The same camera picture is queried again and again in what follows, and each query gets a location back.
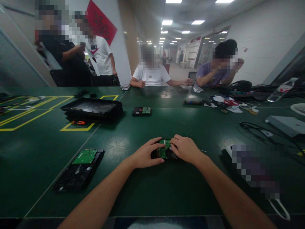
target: red decoration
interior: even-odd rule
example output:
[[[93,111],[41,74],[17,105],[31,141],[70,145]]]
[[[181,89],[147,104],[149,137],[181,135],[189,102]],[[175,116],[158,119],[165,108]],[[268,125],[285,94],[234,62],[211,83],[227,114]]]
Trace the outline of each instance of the red decoration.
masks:
[[[88,7],[88,23],[93,28],[95,35],[105,38],[109,45],[111,45],[117,28],[111,21],[103,14],[99,7],[90,0]]]

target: hand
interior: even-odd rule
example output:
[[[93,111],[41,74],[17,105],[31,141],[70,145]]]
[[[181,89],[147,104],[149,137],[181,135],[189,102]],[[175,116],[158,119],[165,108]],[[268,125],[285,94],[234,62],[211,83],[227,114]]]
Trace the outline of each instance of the hand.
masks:
[[[184,81],[183,81],[183,85],[185,85],[185,86],[189,86],[189,85],[190,85],[192,82],[193,82],[193,80],[192,80],[192,79],[187,78],[186,80],[184,80]]]
[[[237,69],[237,70],[240,70],[241,67],[244,65],[244,63],[245,63],[245,60],[244,60],[244,59],[238,58],[238,63],[237,63],[236,69]]]
[[[194,141],[188,137],[175,135],[170,141],[173,152],[182,160],[194,164],[202,155]]]
[[[145,84],[146,84],[146,81],[143,81],[143,80],[138,81],[139,88],[144,88]]]
[[[76,45],[74,46],[74,48],[78,51],[78,52],[84,52],[85,51],[85,47],[81,46],[81,45]]]
[[[157,148],[164,147],[164,144],[156,143],[161,137],[153,138],[142,145],[134,154],[132,154],[128,160],[132,164],[133,168],[145,168],[153,165],[158,165],[164,162],[162,158],[152,159],[150,154]]]

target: purple t-shirt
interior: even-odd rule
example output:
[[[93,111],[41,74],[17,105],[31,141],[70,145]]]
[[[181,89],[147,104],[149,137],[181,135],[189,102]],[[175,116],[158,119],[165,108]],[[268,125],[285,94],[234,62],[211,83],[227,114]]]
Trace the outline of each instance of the purple t-shirt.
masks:
[[[212,70],[210,71],[210,62],[202,64],[202,65],[200,65],[200,67],[197,70],[196,79],[198,77],[206,76],[210,72],[212,72]],[[226,78],[228,78],[229,74],[230,74],[230,72],[228,70],[222,69],[221,71],[216,73],[213,76],[213,78],[206,85],[204,85],[204,87],[209,87],[209,86],[212,86],[212,85],[219,84],[220,81],[224,81]]]

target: plastic water bottle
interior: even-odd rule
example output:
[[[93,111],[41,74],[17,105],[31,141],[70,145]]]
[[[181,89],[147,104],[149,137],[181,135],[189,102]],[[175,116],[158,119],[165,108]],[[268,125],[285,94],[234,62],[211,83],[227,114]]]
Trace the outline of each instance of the plastic water bottle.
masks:
[[[278,101],[281,97],[283,97],[288,91],[290,91],[294,84],[295,81],[298,78],[291,78],[289,81],[282,83],[276,90],[275,92],[273,92],[268,98],[267,100],[269,102],[276,102]]]

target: black shirt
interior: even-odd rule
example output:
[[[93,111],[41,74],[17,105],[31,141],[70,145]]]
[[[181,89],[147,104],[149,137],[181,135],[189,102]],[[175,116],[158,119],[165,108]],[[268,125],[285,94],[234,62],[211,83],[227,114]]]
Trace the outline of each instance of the black shirt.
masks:
[[[62,62],[63,52],[69,51],[75,45],[63,39],[63,36],[52,35],[50,31],[44,31],[39,40],[42,41],[46,49],[54,56],[62,67],[60,77],[63,79],[64,87],[89,87],[92,76],[83,58],[77,53],[66,62]]]

